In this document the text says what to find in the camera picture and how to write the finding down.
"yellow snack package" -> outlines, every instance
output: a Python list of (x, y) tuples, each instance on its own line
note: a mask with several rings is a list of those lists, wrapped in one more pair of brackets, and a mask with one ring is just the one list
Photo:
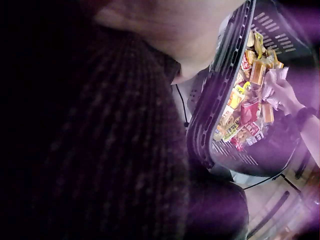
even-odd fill
[(250, 65), (252, 65), (253, 64), (253, 60), (255, 60), (255, 59), (257, 59), (257, 57), (256, 57), (256, 53), (254, 52), (254, 51), (251, 51), (251, 50), (245, 50), (245, 56), (246, 56), (246, 58), (247, 58), (247, 60), (248, 60), (248, 63), (250, 64)]
[(256, 50), (257, 54), (258, 54), (258, 57), (257, 59), (260, 59), (262, 57), (262, 54), (263, 54), (263, 36), (258, 33), (256, 30), (255, 30), (255, 33), (254, 33), (254, 36), (255, 36), (255, 41), (254, 41), (254, 49)]
[(232, 89), (227, 105), (236, 109), (240, 102), (245, 98), (244, 94), (240, 94), (235, 88)]
[(268, 56), (272, 56), (275, 63), (278, 62), (277, 54), (276, 54), (276, 51), (274, 49), (269, 47), (267, 49), (267, 55)]
[(243, 126), (240, 127), (240, 117), (234, 120), (233, 124), (227, 129), (227, 133), (224, 135), (222, 140), (228, 142), (234, 135), (236, 135)]

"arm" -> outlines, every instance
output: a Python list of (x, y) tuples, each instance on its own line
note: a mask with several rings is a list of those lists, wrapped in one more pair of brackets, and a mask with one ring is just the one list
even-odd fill
[(301, 132), (301, 137), (316, 164), (320, 166), (320, 121), (316, 116), (312, 116), (305, 122)]
[[(292, 86), (286, 80), (277, 80), (277, 83), (269, 81), (275, 91), (276, 97), (280, 100), (284, 113), (296, 117), (298, 111), (305, 106), (296, 98)], [(316, 116), (309, 118), (302, 128), (301, 137), (306, 144), (316, 164), (320, 166), (320, 120)]]

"red snack package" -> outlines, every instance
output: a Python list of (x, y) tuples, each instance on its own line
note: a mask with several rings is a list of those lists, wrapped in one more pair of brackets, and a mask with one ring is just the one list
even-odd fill
[(236, 147), (236, 149), (241, 152), (243, 150), (243, 142), (240, 142), (237, 138), (233, 137), (230, 142)]
[(242, 61), (241, 61), (241, 68), (242, 70), (249, 70), (251, 68), (251, 65), (249, 64), (249, 61), (247, 59), (247, 56), (243, 54)]
[(246, 125), (248, 122), (255, 122), (257, 120), (258, 107), (258, 99), (254, 102), (247, 102), (241, 105), (240, 123), (242, 126)]
[(255, 122), (249, 122), (244, 125), (244, 128), (252, 135), (255, 136), (259, 131), (260, 128)]

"black cord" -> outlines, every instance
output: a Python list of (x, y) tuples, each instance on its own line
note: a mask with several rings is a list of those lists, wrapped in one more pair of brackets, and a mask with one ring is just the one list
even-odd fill
[(185, 118), (185, 120), (186, 120), (186, 122), (184, 123), (184, 126), (185, 126), (185, 127), (188, 127), (188, 126), (189, 126), (189, 123), (188, 123), (188, 120), (187, 120), (186, 107), (184, 106), (184, 101), (183, 101), (181, 92), (180, 92), (177, 84), (176, 84), (176, 88), (177, 88), (177, 91), (178, 91), (178, 93), (179, 93), (179, 95), (180, 95), (180, 98), (181, 98), (181, 101), (182, 101), (182, 105), (183, 105), (184, 118)]
[(269, 177), (269, 178), (267, 178), (267, 179), (265, 179), (265, 180), (263, 180), (263, 181), (261, 181), (261, 182), (258, 182), (258, 183), (256, 183), (256, 184), (253, 184), (253, 185), (251, 185), (251, 186), (249, 186), (249, 187), (246, 187), (246, 188), (244, 188), (243, 190), (247, 190), (247, 189), (249, 189), (249, 188), (253, 188), (253, 187), (255, 187), (255, 186), (257, 186), (257, 185), (259, 185), (259, 184), (261, 184), (261, 183), (264, 183), (264, 182), (270, 180), (271, 178), (274, 178), (274, 177), (276, 177), (276, 175), (275, 175), (275, 176), (272, 176), (272, 177)]

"person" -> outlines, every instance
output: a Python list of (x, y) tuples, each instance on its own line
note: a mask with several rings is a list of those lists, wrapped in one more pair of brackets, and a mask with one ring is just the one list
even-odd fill
[[(276, 98), (281, 102), (279, 108), (285, 115), (291, 114), (296, 118), (298, 112), (305, 106), (298, 101), (292, 86), (283, 79), (277, 80), (276, 83), (273, 81), (269, 83), (275, 91)], [(314, 161), (320, 166), (320, 120), (315, 115), (310, 115), (302, 124), (301, 137)]]
[(28, 136), (15, 153), (33, 160), (32, 239), (245, 239), (244, 191), (194, 167), (170, 86), (213, 61), (220, 22), (242, 2), (28, 13), (38, 35), (16, 72), (33, 76), (23, 96), (35, 101), (12, 134)]

